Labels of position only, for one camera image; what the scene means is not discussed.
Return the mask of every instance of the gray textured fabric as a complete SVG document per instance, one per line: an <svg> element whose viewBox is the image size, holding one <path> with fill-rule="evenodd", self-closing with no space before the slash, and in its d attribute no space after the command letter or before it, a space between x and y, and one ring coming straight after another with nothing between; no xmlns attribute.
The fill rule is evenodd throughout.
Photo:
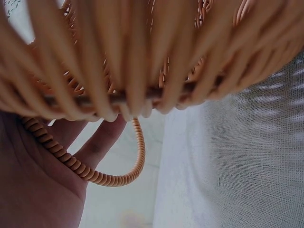
<svg viewBox="0 0 304 228"><path fill-rule="evenodd" d="M166 118L155 228L304 228L304 53Z"/></svg>

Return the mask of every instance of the skin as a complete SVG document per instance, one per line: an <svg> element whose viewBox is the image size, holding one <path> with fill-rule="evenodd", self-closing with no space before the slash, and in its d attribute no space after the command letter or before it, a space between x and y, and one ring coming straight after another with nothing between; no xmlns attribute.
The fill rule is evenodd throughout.
<svg viewBox="0 0 304 228"><path fill-rule="evenodd" d="M87 122L57 120L47 130L68 148ZM75 154L95 169L125 127L104 121ZM76 228L86 199L82 180L37 143L15 114L0 113L0 227Z"/></svg>

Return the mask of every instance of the basket weave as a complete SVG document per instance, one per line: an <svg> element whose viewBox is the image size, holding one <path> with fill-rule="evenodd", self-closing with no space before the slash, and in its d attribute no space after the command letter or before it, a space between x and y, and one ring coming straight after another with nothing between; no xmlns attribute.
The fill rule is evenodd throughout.
<svg viewBox="0 0 304 228"><path fill-rule="evenodd" d="M27 117L184 109L264 80L304 46L303 0L66 0L60 9L28 0L28 9L29 45L0 10L0 109Z"/></svg>

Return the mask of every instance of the wicker basket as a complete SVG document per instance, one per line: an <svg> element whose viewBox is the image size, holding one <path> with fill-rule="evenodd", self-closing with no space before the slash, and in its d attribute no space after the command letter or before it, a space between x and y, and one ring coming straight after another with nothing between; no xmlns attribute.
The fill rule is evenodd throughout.
<svg viewBox="0 0 304 228"><path fill-rule="evenodd" d="M24 123L184 109L264 80L304 46L303 0L67 0L60 9L28 0L28 9L29 45L0 10L0 109Z"/></svg>

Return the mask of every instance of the hand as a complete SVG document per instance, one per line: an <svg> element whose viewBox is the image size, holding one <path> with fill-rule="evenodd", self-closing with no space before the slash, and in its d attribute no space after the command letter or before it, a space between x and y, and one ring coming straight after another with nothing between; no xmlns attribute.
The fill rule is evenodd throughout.
<svg viewBox="0 0 304 228"><path fill-rule="evenodd" d="M87 122L57 120L47 130L68 148ZM122 133L121 116L102 122L74 155L95 169ZM23 129L15 114L0 112L0 227L76 228L86 198L82 180Z"/></svg>

